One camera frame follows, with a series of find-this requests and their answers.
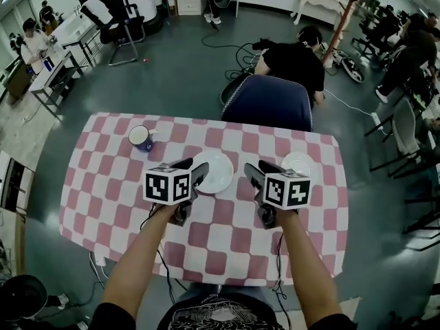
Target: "gray floor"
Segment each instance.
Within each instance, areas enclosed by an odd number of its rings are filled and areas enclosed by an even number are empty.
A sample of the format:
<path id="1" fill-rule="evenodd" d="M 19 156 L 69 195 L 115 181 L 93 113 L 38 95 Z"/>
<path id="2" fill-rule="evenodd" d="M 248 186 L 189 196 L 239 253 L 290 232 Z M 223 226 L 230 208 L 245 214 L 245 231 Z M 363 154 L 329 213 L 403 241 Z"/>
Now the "gray floor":
<path id="1" fill-rule="evenodd" d="M 40 278 L 52 294 L 65 292 L 74 302 L 84 302 L 96 281 L 88 251 L 58 233 L 65 172 L 88 117 L 97 111 L 112 111 L 219 119 L 218 96 L 227 83 L 223 73 L 237 68 L 235 50 L 204 47 L 200 39 L 212 29 L 201 17 L 168 21 L 161 32 L 138 46 L 141 57 L 149 62 L 116 68 L 100 65 L 77 81 L 62 105 L 63 123 L 51 131 L 44 146 L 30 201 L 31 219 L 27 220 L 26 261 L 28 272 Z M 224 16 L 221 32 L 208 41 L 241 45 L 270 37 L 291 42 L 300 27 L 295 27 L 287 15 L 243 8 L 237 19 Z M 320 28 L 329 42 L 331 30 Z M 349 28 L 352 34 L 359 33 L 356 23 Z M 343 71 L 327 75 L 325 87 L 354 107 L 383 115 L 389 109 L 378 106 L 373 92 L 381 75 L 367 74 L 363 85 L 355 84 Z M 361 330 L 384 326 L 390 311 L 405 318 L 420 314 L 435 277 L 439 250 L 405 249 L 407 240 L 402 230 L 427 208 L 410 211 L 404 205 L 405 185 L 410 180 L 393 181 L 385 170 L 369 173 L 370 162 L 381 163 L 385 153 L 388 158 L 395 154 L 394 139 L 388 146 L 382 146 L 379 133 L 366 140 L 363 133 L 373 126 L 371 119 L 331 96 L 314 110 L 313 118 L 316 132 L 334 135 L 339 141 L 349 187 L 349 239 L 344 271 L 336 278 L 340 299 L 362 297 L 355 319 Z M 293 290 L 286 292 L 287 308 L 298 308 Z M 267 294 L 274 301 L 269 290 Z M 89 306 L 71 309 L 51 321 L 68 325 L 91 316 L 101 296 L 98 285 Z M 166 280 L 155 276 L 140 312 L 139 329 L 154 329 L 170 305 Z"/>

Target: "white saucer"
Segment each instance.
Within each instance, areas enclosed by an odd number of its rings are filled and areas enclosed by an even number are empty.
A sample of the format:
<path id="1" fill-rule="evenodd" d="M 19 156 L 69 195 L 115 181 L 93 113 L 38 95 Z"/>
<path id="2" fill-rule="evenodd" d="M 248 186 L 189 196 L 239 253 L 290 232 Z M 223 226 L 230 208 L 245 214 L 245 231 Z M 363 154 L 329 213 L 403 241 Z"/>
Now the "white saucer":
<path id="1" fill-rule="evenodd" d="M 209 163 L 209 173 L 197 190 L 208 195 L 225 190 L 234 178 L 234 166 L 229 157 L 221 151 L 202 151 L 194 157 L 192 168 L 205 162 Z"/>
<path id="2" fill-rule="evenodd" d="M 283 159 L 281 167 L 292 169 L 296 173 L 310 177 L 311 184 L 318 180 L 319 172 L 315 161 L 306 153 L 293 152 Z"/>

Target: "blue and white mug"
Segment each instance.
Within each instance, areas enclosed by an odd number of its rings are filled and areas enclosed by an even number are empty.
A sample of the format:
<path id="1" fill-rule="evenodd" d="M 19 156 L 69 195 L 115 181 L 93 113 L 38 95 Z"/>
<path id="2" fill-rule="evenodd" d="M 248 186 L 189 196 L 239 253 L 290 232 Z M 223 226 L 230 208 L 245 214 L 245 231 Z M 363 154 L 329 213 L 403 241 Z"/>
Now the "blue and white mug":
<path id="1" fill-rule="evenodd" d="M 145 126 L 133 127 L 129 133 L 129 141 L 140 151 L 149 152 L 153 149 L 152 133 Z"/>

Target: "pole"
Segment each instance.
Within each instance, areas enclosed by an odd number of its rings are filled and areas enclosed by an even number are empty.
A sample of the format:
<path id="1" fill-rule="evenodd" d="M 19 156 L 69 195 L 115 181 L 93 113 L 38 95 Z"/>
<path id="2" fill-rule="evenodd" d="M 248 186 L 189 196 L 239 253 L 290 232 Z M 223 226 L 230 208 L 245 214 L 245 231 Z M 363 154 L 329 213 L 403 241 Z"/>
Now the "pole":
<path id="1" fill-rule="evenodd" d="M 339 39 L 339 35 L 341 34 L 342 28 L 344 27 L 345 21 L 347 20 L 347 17 L 349 16 L 351 7 L 353 6 L 355 1 L 356 0 L 350 0 L 349 4 L 346 6 L 344 14 L 342 15 L 342 18 L 341 18 L 341 22 L 339 23 L 338 29 L 336 30 L 336 33 L 333 36 L 333 40 L 330 43 L 329 49 L 327 50 L 327 53 L 325 53 L 325 56 L 322 60 L 322 64 L 325 64 L 327 59 L 330 57 L 330 54 L 333 51 L 335 44 Z"/>

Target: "sneaker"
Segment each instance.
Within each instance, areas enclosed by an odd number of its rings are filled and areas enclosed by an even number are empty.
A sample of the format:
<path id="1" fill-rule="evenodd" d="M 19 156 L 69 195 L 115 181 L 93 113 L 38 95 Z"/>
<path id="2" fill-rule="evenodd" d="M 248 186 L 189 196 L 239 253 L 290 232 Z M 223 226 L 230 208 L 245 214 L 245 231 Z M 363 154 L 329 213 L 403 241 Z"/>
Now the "sneaker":
<path id="1" fill-rule="evenodd" d="M 380 99 L 382 102 L 384 102 L 385 104 L 388 104 L 388 98 L 387 98 L 386 96 L 383 96 L 383 95 L 380 93 L 380 88 L 381 88 L 381 87 L 376 88 L 376 96 L 378 96 L 379 99 Z"/>
<path id="2" fill-rule="evenodd" d="M 78 323 L 76 323 L 76 326 L 80 330 L 87 330 L 89 328 L 85 322 L 78 322 Z"/>
<path id="3" fill-rule="evenodd" d="M 61 303 L 61 305 L 58 306 L 58 309 L 63 310 L 64 308 L 66 308 L 66 304 L 69 303 L 69 297 L 67 297 L 67 294 L 62 294 L 58 296 L 58 299 Z"/>
<path id="4" fill-rule="evenodd" d="M 217 17 L 216 19 L 214 17 L 212 17 L 211 21 L 214 22 L 216 25 L 219 25 L 221 23 L 220 17 Z"/>

